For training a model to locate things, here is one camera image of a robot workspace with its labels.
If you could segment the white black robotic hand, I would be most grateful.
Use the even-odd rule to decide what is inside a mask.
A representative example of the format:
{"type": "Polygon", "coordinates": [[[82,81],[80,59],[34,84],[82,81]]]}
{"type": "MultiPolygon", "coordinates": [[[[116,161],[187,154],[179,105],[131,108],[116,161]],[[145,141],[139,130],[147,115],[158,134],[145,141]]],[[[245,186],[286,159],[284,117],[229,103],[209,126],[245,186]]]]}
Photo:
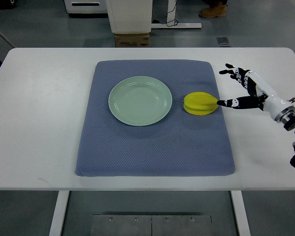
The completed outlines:
{"type": "Polygon", "coordinates": [[[248,95],[229,100],[219,100],[217,104],[233,109],[254,109],[269,112],[270,117],[281,123],[287,123],[295,118],[295,107],[290,101],[283,100],[278,93],[260,75],[251,70],[225,64],[226,69],[220,74],[229,74],[236,80],[248,95]]]}

